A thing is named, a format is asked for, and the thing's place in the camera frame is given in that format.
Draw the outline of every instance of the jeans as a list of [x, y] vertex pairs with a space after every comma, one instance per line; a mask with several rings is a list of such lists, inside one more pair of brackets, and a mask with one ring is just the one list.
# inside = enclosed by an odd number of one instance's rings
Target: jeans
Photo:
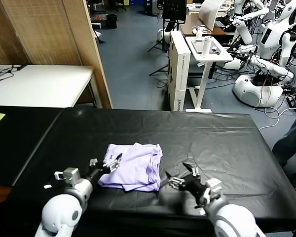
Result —
[[[272, 151], [282, 167], [296, 153], [296, 120], [288, 133], [275, 143]], [[296, 174], [293, 175], [293, 181], [296, 185]]]

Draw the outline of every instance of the table leg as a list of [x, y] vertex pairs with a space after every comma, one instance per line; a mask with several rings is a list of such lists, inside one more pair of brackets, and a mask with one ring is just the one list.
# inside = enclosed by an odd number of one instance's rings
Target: table leg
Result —
[[211, 67], [211, 70], [210, 70], [209, 76], [208, 76], [209, 79], [213, 78], [213, 74], [214, 74], [214, 71], [215, 71], [215, 66], [216, 66], [216, 62], [214, 62], [212, 67]]
[[197, 98], [196, 98], [195, 102], [193, 101], [194, 107], [196, 109], [201, 108], [201, 104], [202, 104], [202, 100], [203, 100], [203, 96], [204, 96], [204, 92], [205, 92], [205, 88], [206, 88], [206, 84], [207, 84], [207, 80], [208, 80], [208, 75], [209, 75], [210, 68], [211, 68], [212, 64], [213, 64], [213, 62], [207, 62], [205, 64], [205, 68], [203, 71], [202, 80], [200, 83], [200, 88], [198, 90]]
[[93, 106], [95, 108], [101, 109], [102, 108], [102, 103], [101, 103], [101, 99], [99, 96], [99, 91], [98, 91], [98, 87], [95, 83], [95, 79], [92, 76], [91, 80], [88, 83], [88, 88], [89, 91], [91, 93], [92, 99], [93, 99]]

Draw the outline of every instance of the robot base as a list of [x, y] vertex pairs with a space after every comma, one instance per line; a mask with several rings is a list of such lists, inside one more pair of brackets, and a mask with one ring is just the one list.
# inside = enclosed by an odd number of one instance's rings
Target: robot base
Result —
[[252, 77], [241, 75], [233, 87], [234, 94], [243, 103], [253, 107], [273, 107], [283, 93], [278, 86], [255, 86], [251, 82]]
[[231, 62], [224, 63], [224, 69], [239, 70], [244, 65], [244, 62], [238, 58], [233, 58]]

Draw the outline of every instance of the monitor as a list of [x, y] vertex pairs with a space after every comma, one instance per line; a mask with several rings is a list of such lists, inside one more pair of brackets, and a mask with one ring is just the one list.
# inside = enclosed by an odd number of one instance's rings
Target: monitor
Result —
[[214, 29], [215, 20], [219, 8], [222, 6], [224, 0], [204, 0], [201, 8], [199, 9], [199, 19], [211, 31]]

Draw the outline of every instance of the wooden partition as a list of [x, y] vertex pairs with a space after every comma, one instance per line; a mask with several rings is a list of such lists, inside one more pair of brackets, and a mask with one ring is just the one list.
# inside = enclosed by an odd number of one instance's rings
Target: wooden partition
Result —
[[0, 64], [25, 63], [93, 66], [102, 105], [112, 108], [85, 0], [0, 0]]

